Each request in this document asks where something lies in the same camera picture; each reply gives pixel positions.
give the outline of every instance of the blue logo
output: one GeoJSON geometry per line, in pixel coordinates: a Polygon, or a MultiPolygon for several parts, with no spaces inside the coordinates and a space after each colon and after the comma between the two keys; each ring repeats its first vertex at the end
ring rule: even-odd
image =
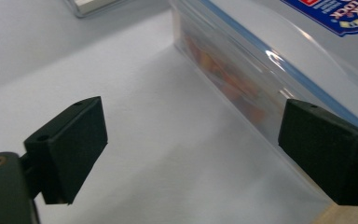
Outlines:
{"type": "Polygon", "coordinates": [[[339,36],[358,34],[358,0],[281,0],[339,36]]]}

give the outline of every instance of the clear plastic box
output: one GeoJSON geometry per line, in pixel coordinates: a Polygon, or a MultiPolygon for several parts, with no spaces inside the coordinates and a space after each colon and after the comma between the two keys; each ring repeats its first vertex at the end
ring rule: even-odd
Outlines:
{"type": "Polygon", "coordinates": [[[95,13],[116,6],[125,0],[64,0],[78,18],[88,17],[95,13]]]}
{"type": "Polygon", "coordinates": [[[358,126],[358,104],[353,102],[358,99],[358,74],[348,72],[310,34],[333,43],[348,41],[344,37],[325,33],[329,31],[322,26],[314,29],[314,21],[282,1],[171,3],[176,46],[276,148],[290,98],[322,106],[358,126]],[[230,14],[236,6],[240,14],[230,14]],[[313,30],[307,33],[293,24],[282,16],[282,8],[287,17],[292,13],[298,24],[308,22],[313,30]],[[318,77],[321,71],[328,76],[318,77]]]}

